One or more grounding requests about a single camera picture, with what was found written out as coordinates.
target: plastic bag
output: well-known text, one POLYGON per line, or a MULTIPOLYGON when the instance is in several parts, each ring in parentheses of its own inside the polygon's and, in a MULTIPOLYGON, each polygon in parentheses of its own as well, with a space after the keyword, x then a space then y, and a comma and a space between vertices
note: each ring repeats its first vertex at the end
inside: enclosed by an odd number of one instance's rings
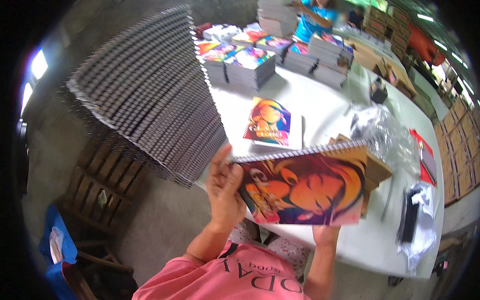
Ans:
POLYGON ((213 41, 218 41, 220 43, 230 43, 232 37, 241 33, 241 29, 233 25, 225 25, 223 28, 216 27, 216 30, 211 34, 213 41))
POLYGON ((392 169, 404 168, 413 175, 420 175, 417 141, 408 128, 392 116, 386 106, 374 105, 356 112, 352 119, 350 136, 352 139, 384 137, 382 142, 368 146, 370 153, 392 169))
POLYGON ((54 264, 58 264, 63 260, 61 247, 63 244, 63 232, 58 227, 53 226, 49 237, 50 255, 54 264))
POLYGON ((412 242, 400 244, 397 251, 407 256, 408 271, 415 276, 418 264, 437 243, 433 208, 434 188, 428 183, 418 181, 410 187, 409 191, 414 193, 411 197, 412 203, 419 205, 418 217, 412 242))
POLYGON ((255 22, 255 23, 252 23, 252 24, 248 24, 247 27, 245 27, 243 29, 243 32, 247 32, 249 30, 253 30, 253 31, 262 31, 262 28, 260 27, 260 25, 258 24, 258 22, 255 22))

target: colorful notebook cover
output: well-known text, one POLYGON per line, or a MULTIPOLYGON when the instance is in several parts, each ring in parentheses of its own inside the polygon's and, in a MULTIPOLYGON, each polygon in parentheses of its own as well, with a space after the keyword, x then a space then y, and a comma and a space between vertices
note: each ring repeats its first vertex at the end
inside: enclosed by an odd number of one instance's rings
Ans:
POLYGON ((211 49, 220 46, 220 43, 218 42, 199 42, 195 43, 195 46, 198 47, 197 51, 199 55, 204 55, 211 49))
POLYGON ((340 36, 337 36, 337 35, 334 35, 334 34, 331 34, 331 33, 326 33, 326 32, 322 32, 322 35, 313 35, 312 37, 316 38, 316 39, 319 39, 321 41, 325 41, 325 42, 328 42, 332 45, 335 45, 335 46, 338 46, 340 48, 343 48, 343 39, 342 37, 340 36))
POLYGON ((304 43, 296 42, 290 47, 290 51, 308 55, 308 46, 304 43))
POLYGON ((222 44, 205 53, 203 58, 212 61, 224 61, 242 49, 245 49, 245 46, 222 44))
POLYGON ((277 49, 283 49, 291 44, 292 41, 289 39, 274 36, 267 36, 257 42, 257 45, 270 46, 277 49))
POLYGON ((253 97, 244 139, 288 146, 291 114, 280 103, 253 97))
POLYGON ((349 141, 234 158, 239 188, 256 223, 341 226, 360 220, 367 148, 349 141))
POLYGON ((262 39, 266 37, 268 34, 260 31, 253 31, 253 30, 248 30, 246 32, 242 32, 237 34, 232 38, 232 40, 237 40, 237 41, 244 41, 244 42, 249 42, 249 43, 254 43, 258 41, 259 39, 262 39))
POLYGON ((237 53, 234 53, 225 63, 241 66, 246 69, 255 70, 264 62, 275 56, 272 51, 265 51, 260 48, 247 47, 237 53))

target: stack of notebooks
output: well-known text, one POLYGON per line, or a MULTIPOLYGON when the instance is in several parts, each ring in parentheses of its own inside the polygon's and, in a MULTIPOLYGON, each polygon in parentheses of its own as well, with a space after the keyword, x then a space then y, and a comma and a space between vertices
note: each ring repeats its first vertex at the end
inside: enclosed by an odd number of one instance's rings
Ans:
POLYGON ((353 49, 340 36, 314 34, 308 43, 308 53, 319 59, 314 77, 335 89, 340 89, 353 61, 353 49))
POLYGON ((288 47, 293 42, 289 39, 282 37, 267 36, 257 42, 257 47, 267 51, 273 51, 276 53, 277 65, 282 65, 283 60, 288 51, 288 47))
POLYGON ((96 118, 92 123, 102 122, 129 141, 123 147, 109 140, 111 149, 125 155, 132 149, 135 157, 146 157, 152 172, 182 186, 199 178, 226 139, 193 51, 189 14, 189 6, 179 5, 129 27, 67 82, 87 116, 96 118))
POLYGON ((232 38, 232 44, 245 47, 255 47, 255 43, 267 35, 268 34, 260 31, 247 30, 234 36, 232 38))
POLYGON ((307 45, 296 42, 289 49, 283 67, 303 75, 310 74, 318 65, 318 58, 308 54, 307 45))
POLYGON ((242 49, 245 49, 245 47, 222 44, 202 55, 205 60, 204 67, 207 69, 208 80, 210 80, 211 84, 225 84, 229 82, 224 60, 242 49))
POLYGON ((276 54, 248 47, 225 60, 230 84, 259 90, 275 74, 276 54))
POLYGON ((273 36, 289 36, 297 29, 297 9, 291 0, 258 1, 258 23, 262 31, 273 36))

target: spiral binding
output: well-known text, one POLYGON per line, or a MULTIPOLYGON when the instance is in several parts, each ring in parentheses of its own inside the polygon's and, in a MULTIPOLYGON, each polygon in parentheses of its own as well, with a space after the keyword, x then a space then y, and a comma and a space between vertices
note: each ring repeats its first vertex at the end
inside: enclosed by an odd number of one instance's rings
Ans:
POLYGON ((232 158, 232 163, 248 163, 253 161, 262 161, 268 159, 280 159, 280 158, 290 158, 302 155, 309 155, 309 154, 330 154, 330 153, 346 153, 349 149, 362 147, 371 145, 374 143, 382 142, 384 137, 381 135, 371 137, 371 138, 364 138, 364 139, 356 139, 351 141, 345 142, 338 142, 335 144, 329 145, 321 145, 317 147, 307 148, 307 149, 299 149, 293 150, 283 153, 267 153, 262 155, 246 155, 246 156, 235 156, 232 158))

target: concrete floor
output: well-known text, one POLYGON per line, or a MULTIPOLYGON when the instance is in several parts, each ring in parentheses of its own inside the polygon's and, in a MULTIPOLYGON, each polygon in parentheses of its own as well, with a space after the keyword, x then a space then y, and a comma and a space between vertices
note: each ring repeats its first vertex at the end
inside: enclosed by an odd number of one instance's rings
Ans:
MULTIPOLYGON (((80 6, 87 1, 90 0, 78 2, 76 15, 70 16, 70 21, 64 20, 70 38, 59 42, 57 37, 64 34, 60 30, 46 39, 44 53, 49 68, 35 87, 30 107, 25 110, 29 124, 30 174, 22 204, 33 253, 36 253, 36 245, 43 233, 46 207, 65 192, 78 154, 88 140, 88 129, 69 112, 69 107, 61 103, 61 95, 56 92, 69 74, 101 44, 169 5, 168 1, 157 0, 125 0, 114 4, 105 0, 107 6, 92 13, 88 5, 80 6)), ((255 8, 256 1, 245 1, 248 4, 243 8, 250 10, 249 13, 239 10, 238 5, 226 8, 213 6, 208 0, 188 2, 194 4, 192 9, 198 8, 194 17, 199 22, 228 22, 227 16, 235 15, 235 22, 242 26, 252 22, 255 11, 252 8, 255 8), (242 13, 232 14, 232 9, 242 13)), ((138 205, 130 211, 132 222, 116 241, 115 249, 125 264, 135 268, 134 277, 141 285, 159 272, 168 260, 184 254, 187 245, 207 223, 210 213, 202 189, 197 186, 191 190, 183 189, 152 175, 145 179, 135 201, 138 205)), ((460 212, 468 212, 467 202, 465 205, 458 203, 452 207, 461 207, 460 212)), ((453 229, 466 221, 452 215, 450 221, 444 223, 453 229)), ((425 300, 429 299, 435 282, 434 277, 428 281, 404 280, 398 287, 390 288, 387 276, 345 264, 335 265, 335 299, 425 300)))

